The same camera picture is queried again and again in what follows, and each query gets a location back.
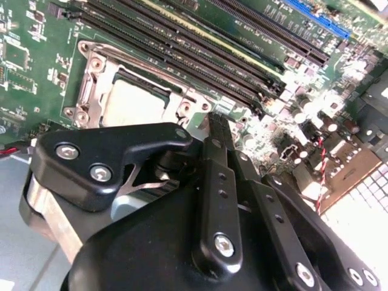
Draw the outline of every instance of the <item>metal mesh grille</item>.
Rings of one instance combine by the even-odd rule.
[[[388,162],[344,195],[322,220],[362,259],[388,290]]]

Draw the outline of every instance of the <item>red wire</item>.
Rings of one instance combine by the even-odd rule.
[[[15,153],[17,151],[18,151],[18,149],[16,147],[12,147],[12,148],[7,149],[7,150],[0,150],[0,155],[10,155],[11,153]]]
[[[320,137],[319,138],[319,141],[318,141],[318,147],[322,149],[322,152],[321,152],[321,158],[322,158],[322,166],[321,166],[321,187],[320,187],[320,190],[319,190],[319,196],[318,196],[318,199],[316,200],[316,203],[315,203],[315,210],[318,214],[321,213],[321,201],[322,201],[322,198],[323,198],[323,185],[325,184],[326,182],[326,173],[325,173],[325,169],[326,169],[326,149],[323,147],[323,138]]]

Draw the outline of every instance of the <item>screw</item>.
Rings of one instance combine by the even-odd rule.
[[[378,283],[377,283],[377,280],[376,278],[372,275],[372,273],[370,273],[368,270],[363,270],[364,272],[364,275],[365,277],[367,278],[367,280],[373,285],[373,286],[377,286]]]
[[[243,161],[248,161],[248,157],[247,155],[243,154],[243,153],[240,153],[240,158],[243,160]]]
[[[235,252],[232,242],[224,235],[217,235],[214,239],[214,244],[222,256],[227,258],[231,257]]]
[[[62,159],[72,160],[79,156],[79,151],[70,144],[60,145],[55,152]]]
[[[72,111],[71,109],[66,109],[66,110],[65,110],[65,114],[66,114],[67,116],[73,116],[73,111]]]
[[[219,142],[219,140],[218,139],[215,139],[215,138],[213,138],[212,139],[212,143],[217,147],[217,148],[221,148],[221,143]]]
[[[93,69],[100,69],[102,67],[102,62],[100,59],[94,58],[92,59],[91,65]]]
[[[272,177],[274,182],[277,183],[278,185],[281,185],[281,181],[278,179],[278,177]]]
[[[89,121],[89,115],[86,112],[80,111],[76,114],[76,120],[80,125],[86,125]]]
[[[112,177],[112,173],[107,167],[98,165],[90,169],[90,176],[96,181],[107,182]]]
[[[313,287],[315,284],[314,276],[310,272],[310,270],[301,263],[296,264],[296,272],[299,276],[299,278],[302,279],[302,281],[309,287]]]
[[[364,281],[363,281],[362,277],[359,275],[359,273],[357,273],[356,270],[354,270],[354,269],[352,269],[352,268],[349,268],[348,271],[349,271],[350,277],[351,277],[351,278],[352,278],[359,286],[364,285]]]
[[[181,138],[186,138],[186,132],[184,132],[183,129],[176,129],[175,133],[180,136]]]

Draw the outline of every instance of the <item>black plastic mounting bracket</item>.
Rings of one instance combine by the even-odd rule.
[[[141,165],[166,150],[182,151],[191,142],[174,123],[58,131],[38,139],[31,170],[40,185],[68,202],[102,211],[122,186],[126,165]],[[92,175],[95,166],[103,172]]]

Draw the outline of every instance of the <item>blue pcie slot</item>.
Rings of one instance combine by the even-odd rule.
[[[331,31],[335,35],[338,35],[344,39],[348,39],[350,36],[350,32],[347,30],[344,30],[343,28],[339,27],[335,23],[333,23],[331,20],[323,17],[323,16],[315,16],[312,12],[309,6],[299,2],[298,0],[283,0],[288,5],[292,6],[293,8],[297,9],[300,13],[306,15],[307,17],[314,20],[317,24],[324,27],[325,29]]]

